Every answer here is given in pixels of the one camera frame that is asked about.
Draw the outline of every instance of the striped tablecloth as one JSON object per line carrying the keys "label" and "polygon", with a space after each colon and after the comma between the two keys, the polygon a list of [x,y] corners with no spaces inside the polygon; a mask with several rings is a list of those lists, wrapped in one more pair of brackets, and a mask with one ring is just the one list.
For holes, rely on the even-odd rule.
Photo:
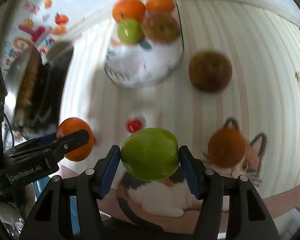
{"label": "striped tablecloth", "polygon": [[[212,134],[228,117],[234,117],[247,143],[259,133],[267,137],[258,169],[261,197],[275,196],[299,186],[300,82],[295,78],[295,72],[300,72],[298,27],[276,14],[246,4],[220,0],[177,0],[177,3],[185,56],[163,83],[125,90],[115,87],[107,78],[103,62],[114,24],[112,19],[94,26],[76,41],[60,122],[72,116],[84,119],[92,127],[98,146],[85,161],[74,163],[65,159],[61,164],[76,173],[93,167],[111,145],[122,145],[129,136],[125,123],[136,115],[146,119],[146,127],[171,131],[180,146],[187,145],[194,157],[202,159]],[[219,50],[231,60],[233,78],[224,92],[205,94],[191,85],[188,64],[191,55],[200,49]],[[111,194],[115,195],[122,185],[124,174],[120,165]],[[142,206],[142,200],[136,202]],[[106,201],[101,205],[103,211],[122,218],[122,211],[114,206]],[[194,212],[191,213],[194,219],[187,218],[188,209],[188,213]],[[156,218],[149,212],[142,219],[166,231],[191,233],[199,214],[196,209],[195,203],[192,209],[184,208],[184,215],[173,217],[176,220],[171,223],[167,222],[171,216]]]}

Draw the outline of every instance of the red apple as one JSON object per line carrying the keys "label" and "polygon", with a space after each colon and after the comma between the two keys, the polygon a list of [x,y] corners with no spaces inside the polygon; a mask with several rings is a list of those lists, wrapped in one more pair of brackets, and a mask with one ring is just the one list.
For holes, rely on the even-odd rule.
{"label": "red apple", "polygon": [[181,35],[179,24],[167,12],[150,12],[142,23],[145,36],[157,43],[170,43]]}
{"label": "red apple", "polygon": [[206,92],[219,92],[232,78],[230,60],[215,51],[203,51],[194,55],[189,64],[191,83]]}

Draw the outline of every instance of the apple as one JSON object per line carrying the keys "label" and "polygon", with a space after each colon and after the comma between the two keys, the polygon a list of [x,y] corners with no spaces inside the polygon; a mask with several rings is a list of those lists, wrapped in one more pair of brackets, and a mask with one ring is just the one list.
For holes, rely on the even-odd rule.
{"label": "apple", "polygon": [[170,43],[181,35],[179,24],[167,12],[150,12],[143,20],[145,36],[157,43]]}
{"label": "apple", "polygon": [[136,44],[144,37],[141,24],[135,19],[122,20],[117,35],[124,44]]}
{"label": "apple", "polygon": [[232,78],[230,60],[215,51],[203,51],[191,58],[189,64],[191,83],[206,92],[225,89]]}
{"label": "apple", "polygon": [[124,142],[121,161],[126,170],[138,179],[165,179],[178,169],[178,141],[165,129],[142,129]]}

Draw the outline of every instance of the cat eye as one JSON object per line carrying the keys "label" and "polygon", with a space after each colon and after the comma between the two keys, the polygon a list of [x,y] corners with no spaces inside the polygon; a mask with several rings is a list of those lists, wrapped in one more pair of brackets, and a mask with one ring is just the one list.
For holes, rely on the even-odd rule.
{"label": "cat eye", "polygon": [[240,170],[246,172],[249,168],[248,163],[242,163]]}

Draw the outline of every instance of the blue gripper pad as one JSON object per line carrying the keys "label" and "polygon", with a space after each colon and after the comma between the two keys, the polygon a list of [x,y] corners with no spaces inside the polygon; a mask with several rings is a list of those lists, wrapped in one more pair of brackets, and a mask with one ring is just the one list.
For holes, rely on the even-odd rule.
{"label": "blue gripper pad", "polygon": [[[97,168],[99,161],[103,161],[103,163],[101,167]],[[115,173],[117,172],[120,163],[120,147],[113,145],[106,158],[99,161],[94,170],[97,171],[97,176],[101,178],[100,190],[98,194],[99,197],[103,199],[110,191]]]}
{"label": "blue gripper pad", "polygon": [[193,158],[187,146],[180,147],[179,162],[191,194],[194,195],[196,199],[200,198],[202,194],[201,184],[203,182],[203,173],[205,171],[203,163]]}

